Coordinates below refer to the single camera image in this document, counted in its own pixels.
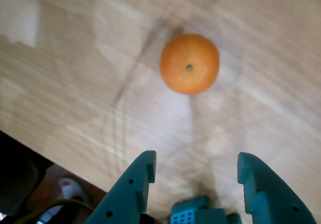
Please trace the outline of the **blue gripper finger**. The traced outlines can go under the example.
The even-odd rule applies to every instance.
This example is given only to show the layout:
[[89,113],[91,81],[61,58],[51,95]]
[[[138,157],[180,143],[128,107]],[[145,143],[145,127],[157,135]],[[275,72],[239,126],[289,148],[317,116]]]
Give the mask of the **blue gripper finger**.
[[139,223],[155,182],[156,151],[142,152],[108,191],[87,223]]
[[239,153],[237,179],[253,223],[316,223],[294,191],[255,155]]

